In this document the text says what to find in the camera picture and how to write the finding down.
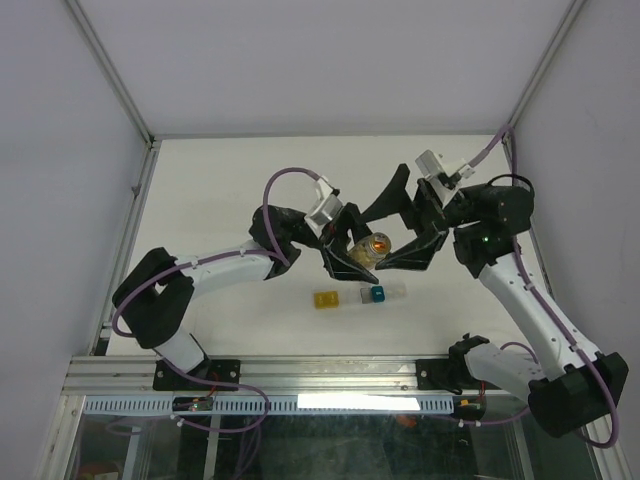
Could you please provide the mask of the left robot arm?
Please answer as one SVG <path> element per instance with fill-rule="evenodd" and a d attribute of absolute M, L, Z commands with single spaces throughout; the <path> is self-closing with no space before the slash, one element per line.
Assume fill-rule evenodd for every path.
<path fill-rule="evenodd" d="M 182 327 L 192 300 L 234 285 L 284 275 L 308 247 L 320 253 L 329 276 L 338 281 L 377 283 L 377 278 L 348 253 L 348 247 L 371 236 L 353 203 L 314 231 L 303 212 L 273 205 L 259 207 L 250 239 L 208 256 L 179 258 L 165 248 L 150 250 L 112 296 L 113 321 L 124 322 L 127 335 L 163 363 L 188 388 L 211 381 L 211 360 Z"/>

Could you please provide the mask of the clear bottle of yellow pills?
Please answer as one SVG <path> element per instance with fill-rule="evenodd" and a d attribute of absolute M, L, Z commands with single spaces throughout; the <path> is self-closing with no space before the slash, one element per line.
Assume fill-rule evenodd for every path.
<path fill-rule="evenodd" d="M 390 238 L 384 233 L 375 232 L 357 241 L 348 255 L 365 269 L 372 270 L 391 252 L 391 248 Z"/>

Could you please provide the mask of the weekly pill organizer strip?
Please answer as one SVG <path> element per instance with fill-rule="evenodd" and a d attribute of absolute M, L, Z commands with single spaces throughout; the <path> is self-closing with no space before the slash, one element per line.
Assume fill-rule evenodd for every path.
<path fill-rule="evenodd" d="M 337 309 L 351 305 L 379 305 L 405 298 L 408 290 L 404 283 L 387 283 L 316 291 L 312 295 L 316 310 Z"/>

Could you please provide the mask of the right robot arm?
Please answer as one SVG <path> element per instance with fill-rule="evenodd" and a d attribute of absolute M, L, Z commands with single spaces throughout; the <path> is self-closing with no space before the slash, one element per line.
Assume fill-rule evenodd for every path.
<path fill-rule="evenodd" d="M 456 259 L 504 307 L 532 351 L 525 360 L 482 336 L 467 336 L 449 349 L 449 388 L 475 381 L 494 385 L 524 402 L 538 425 L 560 438 L 602 418 L 611 421 L 608 449 L 620 433 L 617 404 L 629 373 L 618 353 L 604 354 L 568 319 L 526 267 L 517 241 L 531 227 L 535 190 L 525 177 L 459 187 L 455 177 L 428 174 L 414 196 L 406 192 L 408 168 L 400 165 L 361 216 L 369 223 L 400 215 L 415 239 L 387 255 L 377 269 L 426 270 L 447 236 Z"/>

